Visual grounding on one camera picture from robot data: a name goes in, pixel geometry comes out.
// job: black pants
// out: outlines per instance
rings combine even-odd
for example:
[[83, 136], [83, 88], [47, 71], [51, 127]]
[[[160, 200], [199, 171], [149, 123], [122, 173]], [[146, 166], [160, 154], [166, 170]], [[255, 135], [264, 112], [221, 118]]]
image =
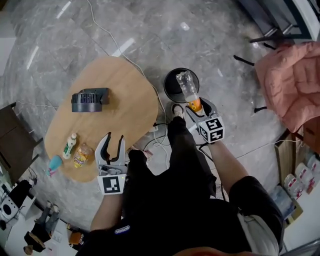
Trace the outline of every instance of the black pants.
[[181, 198], [198, 202], [216, 195], [217, 178], [205, 156], [197, 149], [183, 118], [175, 117], [168, 125], [168, 139], [172, 149], [170, 167], [158, 176], [149, 170], [142, 151], [129, 152], [129, 180], [123, 192], [124, 216], [151, 202], [167, 204]]

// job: pink jacket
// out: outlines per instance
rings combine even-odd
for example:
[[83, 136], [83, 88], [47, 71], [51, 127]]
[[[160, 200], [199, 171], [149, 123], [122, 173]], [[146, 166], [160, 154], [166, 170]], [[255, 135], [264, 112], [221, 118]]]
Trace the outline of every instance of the pink jacket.
[[320, 43], [283, 45], [255, 64], [268, 109], [296, 132], [320, 116]]

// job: black trash can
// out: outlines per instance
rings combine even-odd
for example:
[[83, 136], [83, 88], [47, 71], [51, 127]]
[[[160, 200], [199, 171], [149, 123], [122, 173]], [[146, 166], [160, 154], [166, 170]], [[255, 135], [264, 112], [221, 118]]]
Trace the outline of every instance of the black trash can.
[[184, 67], [178, 67], [171, 70], [165, 77], [163, 87], [165, 94], [168, 96], [170, 100], [176, 103], [186, 103], [185, 96], [182, 93], [181, 87], [177, 81], [176, 75], [181, 72], [190, 71], [192, 74], [193, 82], [196, 88], [196, 92], [199, 92], [199, 79], [197, 75], [190, 69]]

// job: oval table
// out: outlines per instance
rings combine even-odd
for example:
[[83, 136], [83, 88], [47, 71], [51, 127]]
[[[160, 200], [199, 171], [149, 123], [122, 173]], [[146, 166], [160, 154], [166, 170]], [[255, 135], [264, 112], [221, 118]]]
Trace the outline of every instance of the oval table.
[[[109, 88], [109, 104], [102, 112], [72, 112], [71, 97], [86, 88]], [[78, 182], [90, 182], [98, 175], [94, 156], [80, 168], [75, 168], [73, 156], [77, 147], [86, 143], [96, 150], [100, 140], [111, 132], [108, 147], [110, 157], [117, 155], [121, 135], [128, 149], [144, 136], [158, 115], [158, 98], [148, 80], [128, 61], [121, 57], [107, 56], [91, 62], [71, 86], [59, 106], [44, 140], [50, 157], [58, 155], [63, 160], [59, 170]], [[62, 152], [68, 137], [77, 133], [77, 144], [71, 158], [65, 160]]]

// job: marble floor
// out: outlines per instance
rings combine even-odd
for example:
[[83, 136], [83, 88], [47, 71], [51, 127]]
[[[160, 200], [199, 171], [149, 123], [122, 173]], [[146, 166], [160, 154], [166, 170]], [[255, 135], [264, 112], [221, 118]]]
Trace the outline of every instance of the marble floor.
[[[265, 105], [260, 86], [253, 68], [235, 61], [233, 55], [255, 62], [269, 49], [248, 43], [248, 38], [259, 37], [260, 32], [237, 1], [90, 1], [96, 22], [140, 65], [167, 112], [171, 102], [163, 90], [165, 75], [178, 67], [197, 74], [200, 96], [211, 100], [223, 118], [224, 143], [251, 175], [272, 189], [278, 182], [278, 167], [274, 147], [267, 144], [275, 142], [284, 127], [272, 111], [253, 113], [255, 106]], [[94, 59], [118, 56], [119, 51], [94, 24], [87, 0], [9, 0], [5, 10], [10, 12], [17, 39], [0, 77], [0, 107], [19, 101], [15, 112], [41, 138], [55, 115], [54, 107], [63, 101], [81, 70]], [[161, 111], [158, 120], [164, 120]], [[164, 133], [160, 127], [156, 136]], [[152, 133], [146, 134], [137, 147], [152, 138]], [[155, 174], [163, 172], [165, 152], [152, 143], [148, 148], [154, 154], [150, 169]], [[36, 152], [41, 157], [32, 168], [38, 177], [34, 191], [39, 202], [51, 200], [60, 206], [64, 221], [88, 229], [102, 200], [97, 181], [78, 183], [60, 172], [49, 178], [44, 173], [49, 163], [44, 145]]]

